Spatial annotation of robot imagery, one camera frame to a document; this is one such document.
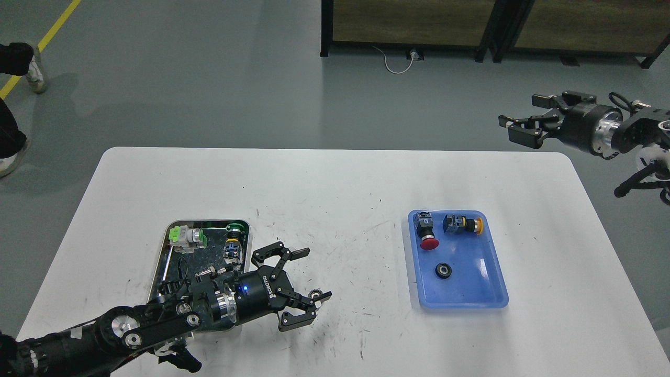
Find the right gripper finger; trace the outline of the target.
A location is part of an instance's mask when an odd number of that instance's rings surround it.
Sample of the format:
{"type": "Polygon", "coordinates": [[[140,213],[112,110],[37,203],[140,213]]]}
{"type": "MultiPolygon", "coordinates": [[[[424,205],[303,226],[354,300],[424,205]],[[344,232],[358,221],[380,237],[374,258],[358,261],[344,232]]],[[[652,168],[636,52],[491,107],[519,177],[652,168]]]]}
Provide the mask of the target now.
{"type": "Polygon", "coordinates": [[[532,95],[532,105],[541,109],[568,110],[582,103],[596,103],[595,95],[576,91],[563,91],[556,95],[532,95]]]}
{"type": "Polygon", "coordinates": [[[498,116],[500,127],[507,129],[509,141],[531,149],[539,149],[548,138],[554,138],[562,124],[555,113],[533,115],[527,118],[498,116]]]}

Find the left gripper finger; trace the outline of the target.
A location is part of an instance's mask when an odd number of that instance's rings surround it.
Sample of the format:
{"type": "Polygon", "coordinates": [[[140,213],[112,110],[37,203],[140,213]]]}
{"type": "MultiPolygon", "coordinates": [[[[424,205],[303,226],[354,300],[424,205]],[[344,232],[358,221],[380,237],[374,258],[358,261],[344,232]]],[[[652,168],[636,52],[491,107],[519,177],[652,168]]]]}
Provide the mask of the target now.
{"type": "Polygon", "coordinates": [[[323,291],[320,306],[309,300],[308,294],[303,295],[289,290],[277,290],[276,296],[282,298],[282,310],[277,311],[278,331],[287,332],[311,325],[317,317],[317,312],[327,300],[332,298],[332,291],[323,291]]]}
{"type": "Polygon", "coordinates": [[[292,282],[284,267],[288,262],[307,257],[310,248],[292,250],[283,242],[275,242],[251,253],[251,286],[291,286],[292,282]]]}

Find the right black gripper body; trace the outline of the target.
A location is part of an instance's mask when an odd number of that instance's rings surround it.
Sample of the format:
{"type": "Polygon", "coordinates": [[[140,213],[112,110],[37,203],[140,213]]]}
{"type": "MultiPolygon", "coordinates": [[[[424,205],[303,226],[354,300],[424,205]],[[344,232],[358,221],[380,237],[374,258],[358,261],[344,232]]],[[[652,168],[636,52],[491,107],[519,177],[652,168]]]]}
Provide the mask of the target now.
{"type": "Polygon", "coordinates": [[[557,139],[594,157],[610,157],[617,152],[605,142],[606,134],[617,128],[622,120],[622,112],[615,107],[577,104],[565,112],[557,129],[557,139]]]}

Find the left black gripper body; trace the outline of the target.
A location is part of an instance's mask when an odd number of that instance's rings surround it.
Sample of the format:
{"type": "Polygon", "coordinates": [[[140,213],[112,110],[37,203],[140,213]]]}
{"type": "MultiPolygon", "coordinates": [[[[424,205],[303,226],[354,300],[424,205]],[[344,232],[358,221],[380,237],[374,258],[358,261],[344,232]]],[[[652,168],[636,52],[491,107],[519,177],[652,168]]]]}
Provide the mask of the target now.
{"type": "Polygon", "coordinates": [[[217,287],[234,306],[233,311],[226,306],[220,310],[218,322],[224,327],[240,326],[286,308],[286,298],[277,293],[286,290],[284,271],[251,271],[239,275],[237,281],[228,273],[217,279],[217,287]]]}

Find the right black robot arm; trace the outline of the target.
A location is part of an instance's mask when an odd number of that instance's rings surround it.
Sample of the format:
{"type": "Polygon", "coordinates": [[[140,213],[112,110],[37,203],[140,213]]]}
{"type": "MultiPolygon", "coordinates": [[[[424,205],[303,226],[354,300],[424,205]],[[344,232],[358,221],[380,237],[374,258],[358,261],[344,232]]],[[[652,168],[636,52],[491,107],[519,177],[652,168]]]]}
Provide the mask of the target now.
{"type": "Polygon", "coordinates": [[[668,205],[668,110],[627,100],[615,92],[608,98],[611,105],[576,91],[535,94],[531,102],[545,109],[544,114],[526,118],[500,115],[498,123],[512,143],[532,149],[541,148],[546,139],[557,139],[604,160],[636,150],[636,172],[615,188],[615,197],[622,198],[633,190],[659,190],[661,202],[668,205]]]}

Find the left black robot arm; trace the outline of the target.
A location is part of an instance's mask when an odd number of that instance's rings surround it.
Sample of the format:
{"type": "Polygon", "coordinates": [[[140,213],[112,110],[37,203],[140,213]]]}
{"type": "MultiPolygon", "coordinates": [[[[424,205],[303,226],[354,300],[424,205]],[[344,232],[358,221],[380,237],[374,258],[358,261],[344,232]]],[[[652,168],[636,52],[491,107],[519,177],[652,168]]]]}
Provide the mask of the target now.
{"type": "Polygon", "coordinates": [[[210,267],[192,276],[180,259],[177,279],[162,282],[158,297],[144,305],[115,306],[43,337],[17,341],[2,334],[2,376],[110,376],[146,353],[194,374],[203,365],[187,348],[192,332],[240,326],[270,314],[277,315],[281,332],[316,319],[332,293],[297,293],[283,269],[309,253],[276,242],[254,251],[253,271],[210,267]]]}

